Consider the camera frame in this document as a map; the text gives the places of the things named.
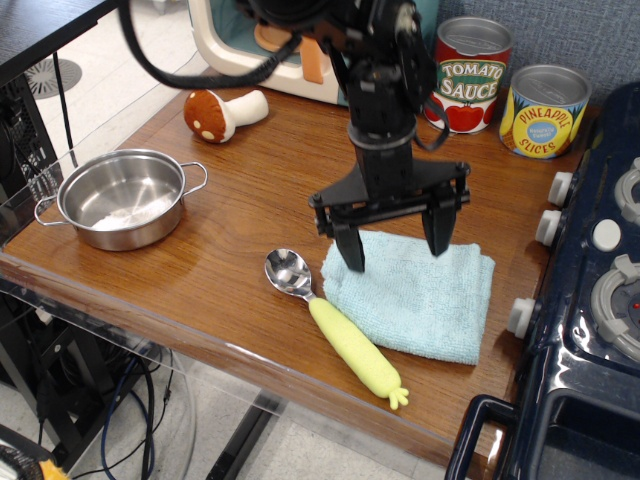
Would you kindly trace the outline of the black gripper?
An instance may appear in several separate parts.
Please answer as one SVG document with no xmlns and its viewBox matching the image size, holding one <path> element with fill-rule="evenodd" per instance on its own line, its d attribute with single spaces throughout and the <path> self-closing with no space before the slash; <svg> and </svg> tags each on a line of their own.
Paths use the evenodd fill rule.
<svg viewBox="0 0 640 480">
<path fill-rule="evenodd" d="M 353 169 L 336 183 L 312 194 L 320 234 L 333 236 L 349 270 L 365 272 L 365 254 L 357 227 L 420 214 L 434 256 L 449 246 L 457 212 L 470 199 L 466 162 L 421 160 L 410 145 L 355 149 Z"/>
</svg>

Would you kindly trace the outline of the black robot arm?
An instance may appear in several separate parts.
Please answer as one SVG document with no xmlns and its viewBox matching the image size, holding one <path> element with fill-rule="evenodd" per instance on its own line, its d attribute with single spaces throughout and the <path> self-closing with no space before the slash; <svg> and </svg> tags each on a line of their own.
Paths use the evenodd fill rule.
<svg viewBox="0 0 640 480">
<path fill-rule="evenodd" d="M 456 216 L 470 197 L 465 162 L 423 161 L 413 148 L 417 116 L 444 110 L 431 93 L 436 67 L 412 1 L 241 1 L 262 25 L 309 38 L 330 58 L 349 108 L 356 164 L 342 180 L 313 194 L 319 233 L 334 239 L 346 266 L 365 269 L 359 227 L 419 214 L 429 249 L 444 253 Z"/>
</svg>

